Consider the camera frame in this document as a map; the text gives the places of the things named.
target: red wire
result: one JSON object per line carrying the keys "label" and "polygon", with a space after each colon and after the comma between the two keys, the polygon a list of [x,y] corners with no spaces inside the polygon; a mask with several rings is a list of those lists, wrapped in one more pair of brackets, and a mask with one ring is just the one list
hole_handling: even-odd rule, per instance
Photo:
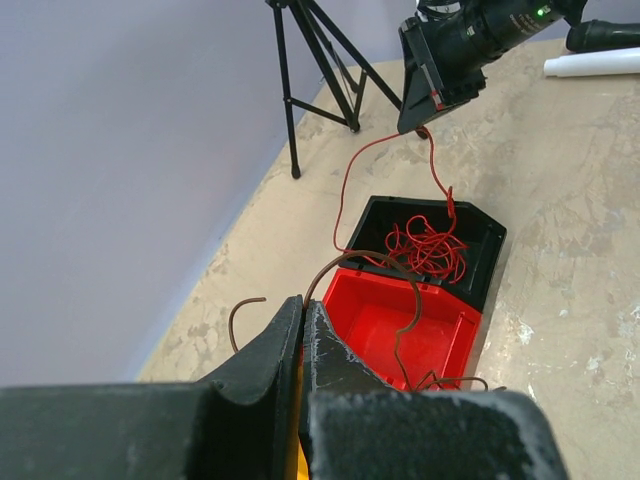
{"label": "red wire", "polygon": [[[422,131],[427,135],[430,144],[429,164],[431,166],[431,175],[436,185],[438,185],[438,188],[447,198],[447,213],[451,219],[451,226],[447,232],[437,232],[429,224],[428,219],[424,215],[416,215],[411,217],[406,225],[403,226],[404,230],[401,230],[397,224],[394,224],[393,229],[385,238],[385,246],[388,252],[381,253],[386,253],[399,261],[413,273],[429,275],[443,280],[453,276],[450,283],[457,283],[464,277],[466,272],[467,265],[462,256],[462,251],[468,247],[453,235],[457,223],[455,203],[453,201],[453,187],[445,189],[438,178],[434,161],[435,143],[433,137],[427,128],[423,127]],[[360,154],[368,148],[399,136],[400,134],[396,133],[368,143],[358,150],[349,161],[340,192],[340,209],[338,210],[338,216],[333,229],[333,246],[336,250],[347,252],[346,249],[338,246],[337,236],[340,219],[342,218],[342,212],[344,210],[344,197],[351,167]],[[412,233],[412,231],[417,231],[414,225],[415,222],[422,223],[422,233]],[[367,258],[367,260],[378,267],[386,267],[386,265],[372,258]]]}

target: tripod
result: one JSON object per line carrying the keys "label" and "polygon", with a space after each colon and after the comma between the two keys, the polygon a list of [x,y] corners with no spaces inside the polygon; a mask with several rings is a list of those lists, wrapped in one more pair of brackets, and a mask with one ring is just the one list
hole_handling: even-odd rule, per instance
{"label": "tripod", "polygon": [[[373,83],[384,93],[389,101],[398,109],[402,106],[402,101],[391,90],[389,85],[378,75],[371,64],[362,56],[362,54],[353,46],[349,39],[340,31],[335,23],[329,18],[329,16],[320,8],[315,0],[267,0],[267,4],[273,9],[273,18],[276,25],[276,37],[278,40],[278,55],[280,58],[280,74],[282,76],[282,91],[284,96],[284,109],[287,119],[287,131],[289,135],[289,149],[291,152],[291,176],[293,178],[300,178],[300,165],[298,163],[298,150],[296,145],[296,132],[295,124],[293,122],[293,107],[303,108],[309,112],[320,115],[324,118],[328,118],[334,122],[345,125],[351,129],[352,132],[360,130],[360,123],[358,117],[360,115],[360,107],[362,105],[362,96],[364,94],[364,87],[367,82],[367,77],[370,77]],[[284,38],[284,25],[282,22],[282,10],[289,7],[293,18],[298,24],[298,28],[302,32],[302,35],[313,54],[313,57],[320,67],[320,71],[324,76],[327,86],[331,90],[333,97],[336,99],[336,103],[340,108],[342,117],[335,115],[326,110],[322,110],[318,107],[310,105],[306,102],[298,100],[291,96],[291,86],[289,83],[289,66],[287,62],[287,47]],[[324,25],[327,31],[342,45],[349,55],[360,66],[360,79],[356,82],[344,63],[338,57],[336,51],[331,45],[331,41],[325,34],[324,30],[320,26],[320,23]],[[338,70],[340,71],[345,84],[348,84],[349,88],[356,94],[355,103],[350,104],[344,90],[340,86],[335,72],[331,68],[329,60],[325,54],[327,53],[336,63]]]}

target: concrete floor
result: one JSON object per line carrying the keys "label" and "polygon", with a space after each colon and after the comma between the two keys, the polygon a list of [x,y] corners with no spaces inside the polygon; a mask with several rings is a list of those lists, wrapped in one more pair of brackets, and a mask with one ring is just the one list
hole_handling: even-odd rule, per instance
{"label": "concrete floor", "polygon": [[[574,478],[640,478],[640,82],[544,79],[543,61],[561,52],[557,41],[532,43],[487,68],[480,98],[430,126],[437,168],[457,199],[509,231],[477,374],[539,404]],[[400,63],[379,71],[401,91]],[[316,104],[335,110],[326,88]],[[141,379],[199,378],[232,353],[226,321],[235,303],[269,299],[238,315],[244,345],[285,297],[306,290],[336,256],[331,233],[349,158],[393,133],[396,118],[372,84],[357,135],[305,115],[303,177],[289,177],[285,148]],[[347,187],[343,245],[370,195],[441,198],[427,153],[426,142],[408,135],[360,158]]]}

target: white cylinder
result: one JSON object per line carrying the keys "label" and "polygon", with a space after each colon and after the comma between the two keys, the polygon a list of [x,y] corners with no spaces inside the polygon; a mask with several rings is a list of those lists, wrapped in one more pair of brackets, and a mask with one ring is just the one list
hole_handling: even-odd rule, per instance
{"label": "white cylinder", "polygon": [[586,77],[625,73],[640,73],[640,47],[566,55],[544,63],[544,74],[548,77]]}

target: brown wire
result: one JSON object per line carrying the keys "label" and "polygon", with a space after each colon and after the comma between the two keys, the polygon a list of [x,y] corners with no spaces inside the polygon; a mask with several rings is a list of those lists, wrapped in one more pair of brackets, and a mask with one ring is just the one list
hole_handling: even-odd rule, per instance
{"label": "brown wire", "polygon": [[231,341],[231,348],[233,349],[233,353],[238,353],[238,344],[236,343],[236,336],[233,333],[233,318],[236,316],[236,312],[248,303],[259,303],[266,301],[267,299],[264,297],[247,298],[246,300],[242,300],[241,302],[239,302],[235,307],[231,309],[231,313],[229,313],[229,321],[227,323],[229,326],[229,340]]}
{"label": "brown wire", "polygon": [[489,391],[489,384],[486,382],[486,380],[484,378],[480,378],[480,377],[451,377],[451,378],[438,378],[435,374],[434,377],[436,378],[435,380],[433,380],[432,382],[427,383],[426,385],[424,385],[424,387],[422,388],[422,390],[429,390],[431,387],[433,387],[434,385],[438,385],[438,387],[443,388],[442,385],[453,385],[457,390],[460,390],[460,387],[458,385],[456,385],[458,382],[480,382],[482,384],[482,386],[484,387],[484,391],[488,392]]}
{"label": "brown wire", "polygon": [[[413,328],[415,328],[415,326],[420,321],[420,317],[422,315],[422,297],[420,296],[420,291],[418,289],[418,284],[416,283],[416,280],[413,277],[413,275],[405,267],[403,267],[402,264],[397,262],[395,259],[389,257],[388,255],[384,255],[382,253],[378,253],[378,252],[374,252],[374,251],[370,251],[370,250],[353,250],[353,251],[346,252],[346,253],[340,255],[339,257],[335,258],[334,260],[329,262],[327,265],[325,265],[320,270],[320,272],[318,272],[318,274],[311,281],[311,284],[309,285],[309,288],[307,289],[307,293],[306,293],[306,295],[304,297],[304,302],[303,302],[303,310],[304,311],[308,310],[309,304],[311,303],[311,296],[313,295],[314,290],[318,286],[318,283],[320,283],[320,280],[322,280],[322,278],[332,268],[337,266],[340,262],[342,262],[343,260],[346,260],[348,258],[352,258],[352,257],[373,257],[373,258],[377,258],[378,260],[382,260],[384,262],[387,262],[389,265],[391,265],[396,270],[398,270],[400,273],[402,273],[405,276],[405,278],[407,279],[407,281],[409,282],[409,284],[411,285],[411,288],[412,288],[413,293],[414,293],[415,298],[416,298],[416,311],[415,311],[415,314],[414,314],[413,319],[411,320],[411,322],[406,327],[401,328],[401,329],[396,331],[396,342],[395,342],[395,346],[394,346],[394,349],[393,349],[394,357],[396,358],[396,361],[398,362],[398,365],[400,366],[400,369],[402,370],[402,375],[404,377],[404,380],[405,380],[405,382],[407,384],[407,388],[409,389],[409,391],[413,391],[413,390],[416,390],[416,391],[418,391],[418,390],[428,390],[429,388],[431,388],[434,385],[438,385],[440,388],[443,388],[443,384],[445,384],[445,385],[446,384],[453,385],[457,390],[460,390],[460,387],[457,385],[457,383],[458,382],[464,382],[464,381],[477,381],[477,382],[480,382],[484,386],[485,391],[489,390],[489,385],[487,384],[487,382],[484,379],[480,378],[480,377],[438,378],[435,370],[429,370],[420,379],[420,381],[416,384],[415,389],[411,386],[411,381],[409,380],[409,374],[407,373],[407,370],[406,370],[406,368],[404,366],[404,363],[402,362],[402,359],[400,358],[400,353],[399,353],[400,340],[401,340],[402,335],[404,335],[404,334],[410,332],[411,330],[413,330]],[[266,300],[267,299],[265,297],[247,298],[247,299],[242,300],[241,302],[239,302],[235,307],[233,307],[231,309],[231,312],[229,313],[228,327],[229,327],[229,340],[231,341],[231,348],[233,349],[234,353],[238,352],[238,345],[236,343],[235,335],[234,335],[234,332],[233,332],[233,321],[234,321],[234,318],[235,318],[235,314],[244,305],[247,305],[247,304],[250,304],[250,303],[266,302]],[[423,386],[423,383],[425,381],[427,381],[430,377],[433,377],[433,380],[431,382],[426,383]],[[502,390],[502,389],[506,389],[506,388],[505,387],[499,387],[496,390]]]}
{"label": "brown wire", "polygon": [[320,270],[318,274],[313,278],[313,280],[311,281],[311,285],[309,285],[309,289],[307,290],[307,294],[304,297],[303,309],[304,311],[306,311],[309,308],[309,303],[311,302],[311,295],[313,295],[313,291],[318,286],[318,283],[320,283],[320,280],[322,280],[322,277],[324,277],[333,267],[337,266],[343,260],[346,260],[348,258],[353,258],[353,257],[373,257],[378,260],[382,260],[383,262],[387,262],[389,265],[391,265],[400,273],[402,273],[402,275],[404,275],[404,277],[411,284],[411,288],[413,289],[413,293],[415,294],[415,297],[416,297],[416,312],[413,315],[413,319],[411,320],[409,325],[396,331],[396,343],[393,348],[393,355],[396,358],[398,365],[400,366],[400,370],[402,370],[402,376],[404,377],[404,381],[407,384],[407,388],[409,389],[409,391],[413,391],[413,388],[411,387],[411,381],[409,380],[409,374],[407,373],[407,369],[405,368],[404,364],[402,363],[402,360],[400,359],[400,353],[399,353],[400,339],[402,335],[413,330],[413,328],[420,321],[420,317],[422,315],[422,297],[420,296],[420,290],[418,290],[418,284],[416,283],[416,280],[413,277],[413,275],[409,272],[409,270],[403,267],[397,260],[389,257],[388,255],[384,255],[378,252],[373,252],[370,250],[352,250],[340,255],[339,257],[335,258],[334,260],[329,262],[327,265],[325,265],[322,268],[322,270]]}

